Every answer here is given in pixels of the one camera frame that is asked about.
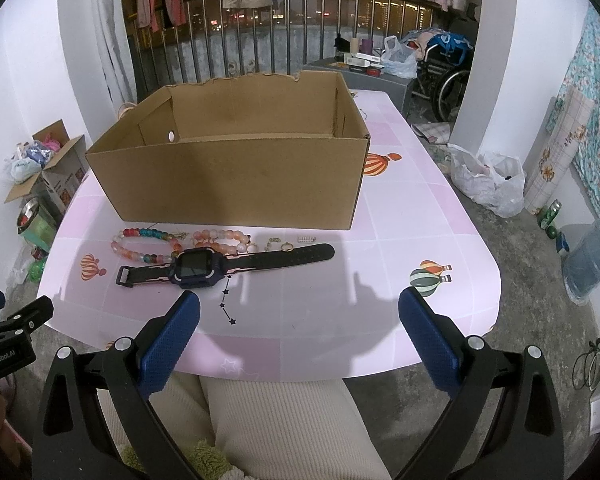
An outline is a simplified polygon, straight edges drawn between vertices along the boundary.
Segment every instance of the watch strap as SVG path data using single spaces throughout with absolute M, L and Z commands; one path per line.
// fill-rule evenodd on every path
M 230 254 L 226 257 L 226 274 L 245 270 L 282 269 L 298 265 L 323 262 L 333 258 L 335 250 L 330 244 L 298 247 L 291 251 L 267 251 L 264 253 Z
M 116 283 L 134 286 L 139 283 L 168 282 L 171 264 L 150 265 L 146 267 L 122 266 L 118 271 Z

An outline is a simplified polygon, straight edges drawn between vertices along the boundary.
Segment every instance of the hot air balloon print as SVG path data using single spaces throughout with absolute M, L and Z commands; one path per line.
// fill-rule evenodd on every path
M 445 272 L 445 270 L 452 270 L 450 265 L 440 265 L 433 260 L 422 260 L 420 262 L 420 268 L 428 270 L 431 274 L 435 274 L 436 276 L 439 276 Z
M 85 254 L 80 260 L 80 266 L 82 267 L 82 279 L 86 282 L 95 276 L 104 276 L 107 273 L 107 269 L 101 269 L 98 267 L 99 259 L 95 258 L 93 254 Z
M 433 294 L 440 283 L 451 281 L 451 276 L 438 276 L 426 269 L 414 269 L 409 276 L 411 286 L 414 286 L 423 298 Z
M 365 160 L 365 171 L 362 174 L 366 176 L 376 176 L 382 173 L 389 166 L 389 160 L 400 160 L 402 158 L 398 153 L 387 153 L 377 155 L 368 153 Z

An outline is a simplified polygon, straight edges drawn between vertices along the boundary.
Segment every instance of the wheelchair wheel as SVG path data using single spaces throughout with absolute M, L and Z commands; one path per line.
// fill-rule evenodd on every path
M 452 112 L 462 104 L 468 80 L 469 70 L 466 68 L 453 68 L 438 80 L 431 94 L 431 106 L 441 123 L 449 122 Z

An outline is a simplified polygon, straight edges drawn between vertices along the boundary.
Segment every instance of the beige pants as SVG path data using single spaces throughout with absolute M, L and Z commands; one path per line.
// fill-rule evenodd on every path
M 128 444 L 109 393 L 98 394 L 115 443 Z M 341 380 L 255 383 L 174 372 L 150 402 L 178 446 L 206 440 L 261 480 L 390 478 Z

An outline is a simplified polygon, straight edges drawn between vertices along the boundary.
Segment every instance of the green trash can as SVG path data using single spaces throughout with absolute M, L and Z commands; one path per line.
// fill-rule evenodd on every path
M 18 234 L 47 253 L 58 227 L 37 198 L 29 200 L 18 215 Z

